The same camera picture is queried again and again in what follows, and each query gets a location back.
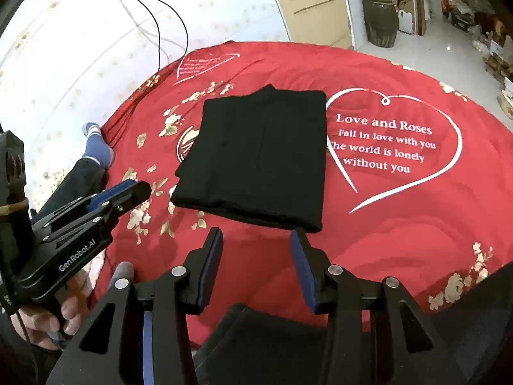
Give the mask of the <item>black pants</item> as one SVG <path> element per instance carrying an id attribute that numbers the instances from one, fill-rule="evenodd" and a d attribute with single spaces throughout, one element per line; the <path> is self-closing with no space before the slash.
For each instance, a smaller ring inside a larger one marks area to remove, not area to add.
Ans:
<path id="1" fill-rule="evenodd" d="M 269 228 L 323 228 L 327 97 L 267 85 L 204 103 L 171 202 Z"/>

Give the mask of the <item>black trouser leg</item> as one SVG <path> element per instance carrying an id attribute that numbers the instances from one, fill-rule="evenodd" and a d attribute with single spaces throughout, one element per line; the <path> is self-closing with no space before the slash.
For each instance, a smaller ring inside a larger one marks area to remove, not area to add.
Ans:
<path id="1" fill-rule="evenodd" d="M 36 222 L 63 205 L 99 193 L 104 189 L 106 169 L 89 158 L 79 159 L 70 173 L 63 179 L 56 191 L 35 215 Z"/>

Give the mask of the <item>blue sock foot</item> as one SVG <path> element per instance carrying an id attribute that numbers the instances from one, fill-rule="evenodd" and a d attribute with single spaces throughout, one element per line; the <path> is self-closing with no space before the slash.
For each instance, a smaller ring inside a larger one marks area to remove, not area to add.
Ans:
<path id="1" fill-rule="evenodd" d="M 83 158 L 92 160 L 104 169 L 109 169 L 114 162 L 114 150 L 104 141 L 100 126 L 95 123 L 86 123 L 83 125 L 83 134 L 86 137 Z"/>

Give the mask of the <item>tan wooden door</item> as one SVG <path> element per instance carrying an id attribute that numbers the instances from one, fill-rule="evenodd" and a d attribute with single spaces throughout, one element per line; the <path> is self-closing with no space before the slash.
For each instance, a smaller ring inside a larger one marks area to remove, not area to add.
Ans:
<path id="1" fill-rule="evenodd" d="M 277 0 L 291 42 L 351 49 L 346 0 Z"/>

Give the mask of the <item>dark ceramic jar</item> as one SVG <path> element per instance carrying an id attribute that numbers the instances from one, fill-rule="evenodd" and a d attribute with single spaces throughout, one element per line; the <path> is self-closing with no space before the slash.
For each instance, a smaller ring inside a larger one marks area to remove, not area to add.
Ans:
<path id="1" fill-rule="evenodd" d="M 393 47 L 398 32 L 398 16 L 392 0 L 363 0 L 363 10 L 368 41 L 382 48 Z"/>

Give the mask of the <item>white plastic jug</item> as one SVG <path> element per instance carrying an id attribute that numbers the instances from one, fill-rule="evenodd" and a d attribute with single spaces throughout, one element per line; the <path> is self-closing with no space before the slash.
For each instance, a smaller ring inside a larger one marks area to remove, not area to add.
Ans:
<path id="1" fill-rule="evenodd" d="M 398 23 L 401 32 L 409 35 L 414 33 L 414 18 L 411 12 L 400 9 L 398 11 Z"/>

